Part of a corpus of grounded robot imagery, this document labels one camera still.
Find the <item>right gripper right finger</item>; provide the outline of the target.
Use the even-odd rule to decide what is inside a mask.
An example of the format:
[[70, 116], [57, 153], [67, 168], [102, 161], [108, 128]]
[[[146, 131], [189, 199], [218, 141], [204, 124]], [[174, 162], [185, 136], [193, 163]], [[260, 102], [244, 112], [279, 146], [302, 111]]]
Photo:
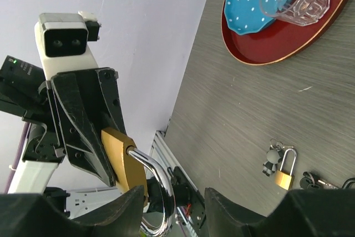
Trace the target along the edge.
[[354, 184], [349, 189], [296, 189], [269, 216], [205, 189], [210, 236], [354, 236]]

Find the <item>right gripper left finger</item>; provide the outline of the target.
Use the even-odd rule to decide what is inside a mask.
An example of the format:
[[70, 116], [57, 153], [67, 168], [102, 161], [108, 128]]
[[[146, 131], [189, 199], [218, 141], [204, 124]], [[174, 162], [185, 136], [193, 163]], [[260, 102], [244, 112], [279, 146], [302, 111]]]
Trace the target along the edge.
[[1, 236], [139, 236], [143, 198], [139, 185], [69, 219], [40, 194], [2, 194]]

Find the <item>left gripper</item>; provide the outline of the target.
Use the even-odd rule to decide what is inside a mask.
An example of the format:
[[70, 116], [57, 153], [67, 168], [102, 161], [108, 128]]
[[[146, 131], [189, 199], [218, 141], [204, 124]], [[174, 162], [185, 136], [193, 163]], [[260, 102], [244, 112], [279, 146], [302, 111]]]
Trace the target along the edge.
[[58, 73], [40, 87], [46, 113], [32, 120], [23, 159], [70, 164], [114, 186], [116, 174], [103, 147], [101, 132], [114, 128], [126, 134], [118, 73], [96, 68]]

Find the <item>black keys of orange padlock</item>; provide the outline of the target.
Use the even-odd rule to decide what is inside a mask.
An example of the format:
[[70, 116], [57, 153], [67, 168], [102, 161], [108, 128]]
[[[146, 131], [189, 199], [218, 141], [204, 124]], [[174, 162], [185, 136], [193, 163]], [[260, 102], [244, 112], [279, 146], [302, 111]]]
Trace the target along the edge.
[[311, 172], [303, 172], [303, 178], [299, 182], [301, 189], [338, 189], [337, 186], [332, 185], [322, 180], [317, 174]]

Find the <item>large brass padlock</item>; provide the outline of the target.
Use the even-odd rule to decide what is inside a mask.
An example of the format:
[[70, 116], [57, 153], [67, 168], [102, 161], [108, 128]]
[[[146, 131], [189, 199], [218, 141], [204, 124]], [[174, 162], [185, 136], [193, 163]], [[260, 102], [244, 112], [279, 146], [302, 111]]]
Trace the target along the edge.
[[148, 169], [158, 182], [163, 204], [163, 218], [159, 226], [152, 226], [144, 218], [141, 231], [146, 236], [166, 236], [172, 228], [175, 213], [175, 195], [169, 176], [164, 168], [152, 157], [140, 151], [133, 139], [113, 128], [101, 131], [103, 147], [117, 175], [116, 186], [127, 192], [135, 186], [144, 187], [148, 196], [145, 169]]

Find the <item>panda keychain with keys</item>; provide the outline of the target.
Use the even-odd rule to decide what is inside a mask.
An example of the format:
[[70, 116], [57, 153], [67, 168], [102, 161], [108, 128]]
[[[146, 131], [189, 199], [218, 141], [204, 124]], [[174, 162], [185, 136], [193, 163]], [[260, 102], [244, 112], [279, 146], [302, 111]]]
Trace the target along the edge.
[[270, 140], [270, 148], [266, 153], [267, 161], [263, 163], [264, 175], [270, 177], [275, 173], [277, 164], [282, 162], [285, 151], [289, 148], [294, 148], [294, 146], [283, 144], [274, 138]]

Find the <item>orange black padlock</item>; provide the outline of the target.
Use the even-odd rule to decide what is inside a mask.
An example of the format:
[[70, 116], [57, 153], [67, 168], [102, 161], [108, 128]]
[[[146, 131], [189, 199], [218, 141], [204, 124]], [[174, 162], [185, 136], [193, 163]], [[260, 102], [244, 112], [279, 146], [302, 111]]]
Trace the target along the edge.
[[354, 183], [355, 183], [355, 178], [349, 178], [343, 183], [342, 189], [349, 189]]

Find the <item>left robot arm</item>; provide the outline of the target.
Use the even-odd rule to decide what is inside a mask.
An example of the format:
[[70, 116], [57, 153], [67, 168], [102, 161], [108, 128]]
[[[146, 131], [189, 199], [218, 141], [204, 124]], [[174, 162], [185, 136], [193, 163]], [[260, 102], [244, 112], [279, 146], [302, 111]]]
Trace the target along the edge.
[[[85, 107], [84, 115], [101, 128], [111, 125], [124, 133], [115, 80], [109, 68], [79, 70], [72, 79]], [[84, 142], [70, 119], [60, 119], [57, 100], [45, 82], [42, 68], [6, 56], [1, 67], [1, 111], [30, 124], [22, 141], [21, 161], [60, 164], [69, 150], [75, 163], [84, 161]], [[207, 236], [204, 198], [178, 164], [169, 164], [167, 172], [171, 176], [177, 211], [193, 233]]]

